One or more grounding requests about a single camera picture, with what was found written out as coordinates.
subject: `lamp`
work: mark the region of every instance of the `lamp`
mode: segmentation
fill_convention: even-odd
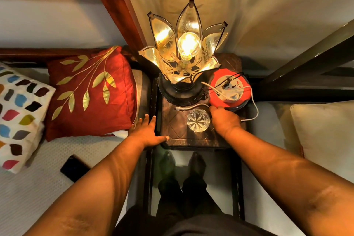
[[[139,54],[160,69],[159,89],[167,101],[177,106],[194,104],[204,95],[202,72],[220,66],[214,54],[227,36],[227,23],[203,32],[194,0],[181,12],[175,30],[158,15],[149,12],[148,17],[156,47],[145,47]]]

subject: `forearm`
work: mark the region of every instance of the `forearm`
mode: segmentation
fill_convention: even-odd
[[[336,217],[341,219],[332,225],[336,232],[338,228],[345,229],[346,219],[353,218],[352,183],[240,127],[229,131],[225,139],[264,189],[307,234],[332,235],[330,227]]]
[[[64,192],[26,235],[109,235],[143,146],[128,137]]]

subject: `person's left arm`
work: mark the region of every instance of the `person's left arm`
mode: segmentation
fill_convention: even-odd
[[[65,191],[24,236],[111,235],[145,147],[169,138],[155,136],[156,117],[139,119],[129,136]]]

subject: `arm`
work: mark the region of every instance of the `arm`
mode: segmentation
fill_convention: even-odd
[[[353,183],[248,133],[230,111],[210,112],[215,130],[305,234],[354,235]]]
[[[168,139],[155,136],[156,117],[139,119],[129,136],[106,158],[65,191],[25,236],[111,235],[145,147]]]

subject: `hand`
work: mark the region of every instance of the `hand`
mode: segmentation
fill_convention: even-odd
[[[223,138],[225,138],[228,132],[232,131],[233,128],[241,128],[240,118],[235,113],[228,111],[221,106],[218,108],[211,106],[210,113],[212,117],[211,121],[213,122],[215,130]]]
[[[149,123],[149,115],[146,114],[144,121],[140,118],[135,127],[134,124],[131,126],[128,131],[128,137],[135,138],[143,144],[144,148],[148,146],[156,146],[169,140],[170,138],[168,136],[155,136],[155,124],[156,116],[153,116]]]

